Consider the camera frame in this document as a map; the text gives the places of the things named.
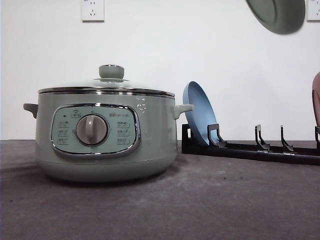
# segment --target blue bowl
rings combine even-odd
[[[217,120],[205,91],[195,81],[191,81],[185,86],[183,104],[193,104],[194,110],[185,112],[186,119],[199,144],[208,146],[207,127],[210,124],[216,124]],[[211,131],[211,138],[215,143],[219,142],[216,130]]]

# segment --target dish rack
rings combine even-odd
[[[316,148],[295,147],[288,144],[284,138],[284,127],[282,125],[282,146],[274,146],[266,143],[261,135],[260,124],[254,128],[255,144],[232,143],[223,140],[220,136],[219,124],[217,123],[207,126],[209,146],[202,146],[198,143],[191,130],[189,137],[188,129],[190,129],[188,124],[182,125],[181,152],[183,154],[320,166],[320,141],[318,137],[320,127],[318,126],[315,127],[314,131]],[[219,139],[218,142],[212,140],[211,131],[216,131]]]

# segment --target control dial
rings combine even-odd
[[[78,139],[87,145],[96,145],[105,139],[108,126],[102,117],[87,115],[81,118],[76,125]]]

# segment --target lid knob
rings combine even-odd
[[[123,79],[125,75],[125,69],[118,65],[101,65],[99,67],[99,75],[102,79]]]

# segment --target electrical socket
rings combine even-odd
[[[105,0],[81,0],[83,22],[105,21]]]
[[[307,20],[320,21],[320,0],[308,0]]]

